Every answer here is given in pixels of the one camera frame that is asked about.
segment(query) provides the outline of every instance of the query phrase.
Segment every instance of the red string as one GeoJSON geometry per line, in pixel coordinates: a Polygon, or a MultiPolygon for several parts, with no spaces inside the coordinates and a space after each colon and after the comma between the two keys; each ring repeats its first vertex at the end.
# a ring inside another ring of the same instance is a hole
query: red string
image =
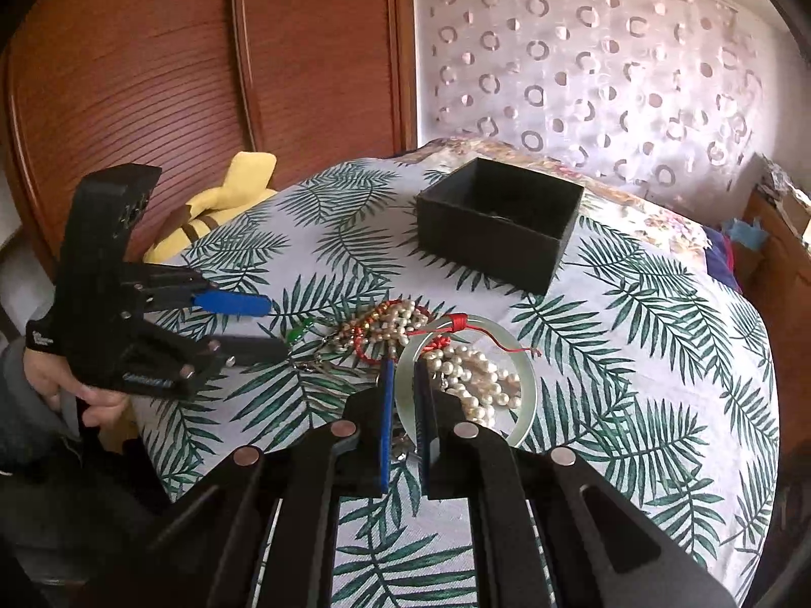
{"type": "Polygon", "coordinates": [[[496,340],[496,337],[493,336],[487,329],[484,329],[481,326],[476,326],[473,324],[468,324],[467,322],[467,313],[448,313],[447,317],[451,319],[449,326],[443,326],[440,329],[431,330],[416,330],[410,331],[408,335],[415,335],[415,334],[430,334],[430,333],[448,333],[448,334],[455,334],[457,331],[462,331],[465,329],[473,329],[476,331],[481,331],[483,334],[487,334],[490,340],[492,340],[498,347],[503,349],[505,352],[529,352],[530,355],[534,358],[535,355],[541,356],[541,351],[537,348],[517,348],[517,349],[510,349],[506,348],[504,345],[499,343],[496,340]]]}

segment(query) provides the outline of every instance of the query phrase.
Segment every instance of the pearl necklace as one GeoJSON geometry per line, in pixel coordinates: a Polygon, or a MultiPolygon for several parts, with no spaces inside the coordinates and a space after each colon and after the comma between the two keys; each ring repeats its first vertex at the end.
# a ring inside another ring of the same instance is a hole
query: pearl necklace
{"type": "Polygon", "coordinates": [[[421,357],[433,372],[433,387],[457,396],[465,418],[477,425],[496,425],[495,407],[521,407],[521,380],[499,368],[484,353],[467,345],[446,345],[423,351],[421,357]]]}
{"type": "MultiPolygon", "coordinates": [[[[378,365],[379,360],[366,354],[369,345],[383,343],[388,357],[397,358],[397,345],[408,345],[409,335],[431,319],[431,312],[411,299],[386,300],[341,325],[327,342],[338,353],[352,347],[358,359],[378,365]]],[[[468,421],[493,428],[496,407],[521,407],[518,375],[500,369],[479,350],[455,346],[449,336],[440,334],[423,348],[420,356],[427,361],[433,388],[457,396],[468,421]]]]}

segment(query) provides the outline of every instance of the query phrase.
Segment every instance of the gray sleeve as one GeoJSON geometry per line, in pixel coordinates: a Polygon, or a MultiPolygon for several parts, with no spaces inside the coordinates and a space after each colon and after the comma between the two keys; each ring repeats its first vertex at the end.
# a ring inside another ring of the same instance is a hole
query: gray sleeve
{"type": "Polygon", "coordinates": [[[62,412],[54,412],[25,378],[25,339],[0,355],[0,469],[43,457],[60,437],[79,438],[76,398],[62,392],[62,412]]]}

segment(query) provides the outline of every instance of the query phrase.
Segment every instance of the green clip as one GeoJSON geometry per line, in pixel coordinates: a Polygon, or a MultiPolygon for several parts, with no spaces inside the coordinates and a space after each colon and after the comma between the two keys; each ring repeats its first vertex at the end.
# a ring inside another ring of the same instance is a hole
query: green clip
{"type": "Polygon", "coordinates": [[[313,318],[304,318],[303,322],[299,326],[296,326],[288,331],[287,337],[285,337],[287,345],[295,345],[297,342],[299,342],[304,337],[304,334],[310,330],[310,327],[314,322],[315,320],[313,318]]]}

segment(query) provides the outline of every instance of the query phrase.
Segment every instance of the sheer curtain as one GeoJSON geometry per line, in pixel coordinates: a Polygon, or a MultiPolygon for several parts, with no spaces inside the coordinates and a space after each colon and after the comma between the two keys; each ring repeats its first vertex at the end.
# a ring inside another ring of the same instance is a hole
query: sheer curtain
{"type": "Polygon", "coordinates": [[[758,42],[731,5],[415,7],[423,141],[496,137],[708,223],[728,210],[764,102],[758,42]]]}

